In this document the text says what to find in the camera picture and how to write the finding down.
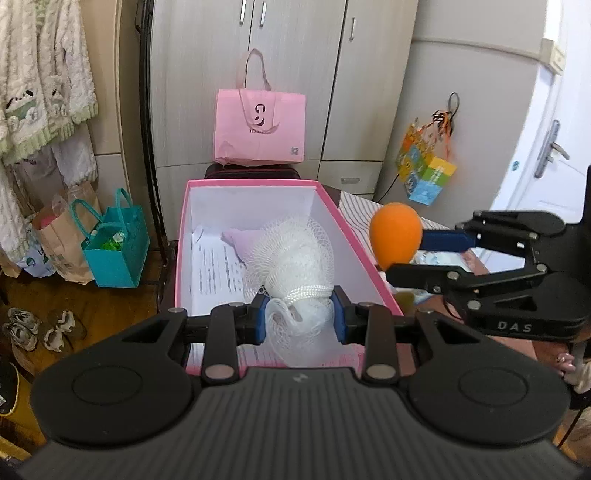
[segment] teal basket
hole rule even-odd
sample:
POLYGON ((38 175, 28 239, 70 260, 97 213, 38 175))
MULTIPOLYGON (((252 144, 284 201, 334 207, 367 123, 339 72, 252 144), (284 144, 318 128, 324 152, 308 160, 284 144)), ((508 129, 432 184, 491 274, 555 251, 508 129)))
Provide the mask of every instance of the teal basket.
POLYGON ((84 200, 76 199, 70 205, 70 212, 76 225, 85 235, 80 246, 99 287, 135 288, 144 269, 150 239, 142 207, 134 205, 124 189, 115 193, 115 207, 108 207, 101 217, 84 200), (121 196, 128 207, 121 208, 121 196), (82 205, 98 220, 96 233, 85 230, 76 215, 76 206, 82 205), (101 246, 123 232, 121 251, 103 250, 101 246))

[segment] hanging string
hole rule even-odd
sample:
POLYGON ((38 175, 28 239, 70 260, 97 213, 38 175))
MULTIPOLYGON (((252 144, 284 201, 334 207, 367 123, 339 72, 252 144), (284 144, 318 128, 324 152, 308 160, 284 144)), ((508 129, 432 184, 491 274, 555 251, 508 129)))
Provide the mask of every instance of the hanging string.
POLYGON ((460 108, 460 96, 457 92, 452 92, 447 99, 447 110, 437 110, 433 113, 433 119, 431 123, 427 125, 423 125, 419 130, 417 130, 418 134, 422 134, 425 130, 429 129, 430 127, 436 126, 437 135, 433 138, 433 134, 430 134, 428 137, 433 138, 432 146, 435 146, 437 140, 443 139, 445 144, 445 151, 446 151, 446 160, 450 160, 450 139, 452 137, 454 123, 453 118, 456 116, 458 109, 460 108))

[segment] cabinet handle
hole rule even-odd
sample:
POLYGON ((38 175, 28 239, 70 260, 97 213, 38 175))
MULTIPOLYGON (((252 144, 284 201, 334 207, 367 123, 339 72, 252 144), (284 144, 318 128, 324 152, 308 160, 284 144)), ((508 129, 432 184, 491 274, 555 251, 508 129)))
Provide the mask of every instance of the cabinet handle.
POLYGON ((353 20, 351 20, 351 35, 349 35, 349 41, 353 41, 355 39, 355 24, 357 23, 357 20, 355 20, 355 17, 353 17, 353 20))
POLYGON ((240 10, 240 25, 244 25, 244 14, 246 13, 246 0, 242 0, 242 8, 240 10))
POLYGON ((361 178, 359 178, 359 177, 354 177, 354 178, 341 177, 340 178, 340 182, 343 185, 355 185, 356 183, 359 183, 360 181, 361 181, 361 178))
POLYGON ((259 28, 263 28, 263 26, 265 25, 266 14, 267 14, 267 2, 263 2, 262 3, 262 10, 261 10, 261 23, 259 25, 259 28))

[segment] black metal pole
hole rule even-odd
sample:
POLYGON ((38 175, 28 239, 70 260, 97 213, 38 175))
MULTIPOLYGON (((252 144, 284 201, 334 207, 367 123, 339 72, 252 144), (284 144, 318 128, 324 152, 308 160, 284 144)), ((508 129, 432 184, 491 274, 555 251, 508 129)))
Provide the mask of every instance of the black metal pole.
POLYGON ((142 8, 141 29, 139 32, 139 120, 144 150, 144 165, 148 180, 148 196, 154 220, 158 249, 162 257, 163 267, 168 265, 167 246, 164 245, 165 231, 158 194, 154 149, 152 145, 152 125, 150 118, 150 40, 152 31, 152 11, 154 0, 144 0, 142 8))

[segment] shoe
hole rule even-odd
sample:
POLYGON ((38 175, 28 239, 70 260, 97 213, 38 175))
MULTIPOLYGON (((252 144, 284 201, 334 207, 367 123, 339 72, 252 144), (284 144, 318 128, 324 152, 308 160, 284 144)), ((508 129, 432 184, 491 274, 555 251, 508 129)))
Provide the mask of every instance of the shoe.
POLYGON ((70 310, 53 310, 47 316, 47 321, 70 340, 82 340, 86 337, 86 328, 70 310))
POLYGON ((67 356, 72 353, 72 346, 68 338, 49 323, 40 325, 39 340, 45 348, 58 356, 67 356))
POLYGON ((2 325, 2 331, 15 345, 27 352, 32 352, 37 347, 37 337, 20 323, 7 322, 2 325))
POLYGON ((12 323, 19 323, 28 329, 33 335, 37 334, 39 331, 39 324, 41 323, 31 312, 15 307, 8 309, 8 320, 12 323))

